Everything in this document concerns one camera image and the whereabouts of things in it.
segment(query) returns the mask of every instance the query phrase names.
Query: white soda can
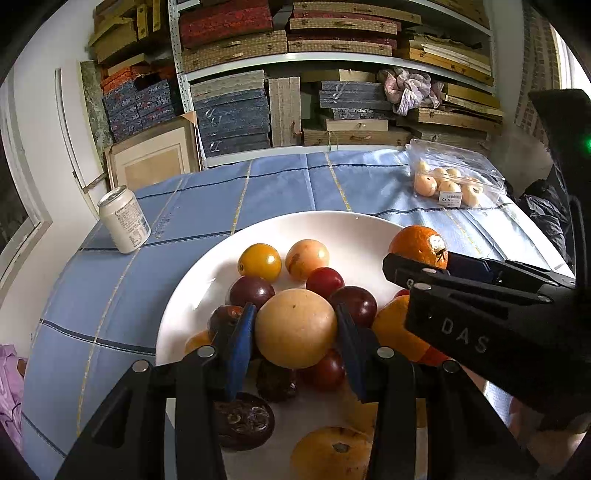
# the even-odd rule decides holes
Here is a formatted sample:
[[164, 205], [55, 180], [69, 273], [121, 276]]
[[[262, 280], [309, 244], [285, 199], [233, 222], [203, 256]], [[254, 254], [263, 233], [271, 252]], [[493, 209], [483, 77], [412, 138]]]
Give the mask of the white soda can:
[[152, 232], [134, 193], [125, 185], [100, 199], [99, 216], [122, 254], [139, 248]]

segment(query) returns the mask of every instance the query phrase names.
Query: plastic container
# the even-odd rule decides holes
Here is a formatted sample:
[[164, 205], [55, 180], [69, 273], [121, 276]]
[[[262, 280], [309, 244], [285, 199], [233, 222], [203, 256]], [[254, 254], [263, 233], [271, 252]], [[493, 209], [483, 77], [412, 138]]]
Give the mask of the plastic container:
[[413, 138], [406, 147], [415, 193], [444, 206], [495, 207], [505, 178], [477, 152]]

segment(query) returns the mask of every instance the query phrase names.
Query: patterned curtain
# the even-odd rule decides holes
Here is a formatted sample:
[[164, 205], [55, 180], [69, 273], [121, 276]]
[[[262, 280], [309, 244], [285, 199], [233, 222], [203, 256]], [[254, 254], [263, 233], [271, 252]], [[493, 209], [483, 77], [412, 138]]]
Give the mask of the patterned curtain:
[[527, 2], [523, 1], [524, 59], [521, 91], [515, 111], [515, 124], [548, 146], [548, 137], [542, 128], [529, 97], [530, 91], [560, 88], [558, 51], [550, 23]]

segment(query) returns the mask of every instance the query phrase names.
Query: table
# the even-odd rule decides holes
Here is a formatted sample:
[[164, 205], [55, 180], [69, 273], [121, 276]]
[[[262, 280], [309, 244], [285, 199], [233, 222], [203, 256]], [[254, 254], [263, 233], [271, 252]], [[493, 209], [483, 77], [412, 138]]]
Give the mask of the table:
[[[98, 223], [57, 280], [35, 333], [22, 429], [24, 456], [41, 480], [54, 478], [78, 432], [129, 366], [154, 362], [160, 319], [183, 275], [211, 247], [254, 223], [307, 210], [351, 210], [430, 226], [455, 252], [571, 275], [507, 197], [490, 209], [443, 208], [414, 195], [406, 153], [395, 150], [259, 158], [174, 177], [137, 197], [152, 226], [146, 244], [122, 255]], [[506, 416], [506, 401], [498, 404]]]

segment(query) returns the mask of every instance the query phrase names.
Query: wooden picture frame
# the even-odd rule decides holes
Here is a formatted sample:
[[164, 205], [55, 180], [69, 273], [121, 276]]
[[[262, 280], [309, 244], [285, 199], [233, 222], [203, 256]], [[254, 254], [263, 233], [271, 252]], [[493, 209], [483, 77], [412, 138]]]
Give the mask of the wooden picture frame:
[[111, 188], [127, 185], [136, 191], [202, 170], [194, 125], [182, 116], [113, 145], [105, 155]]

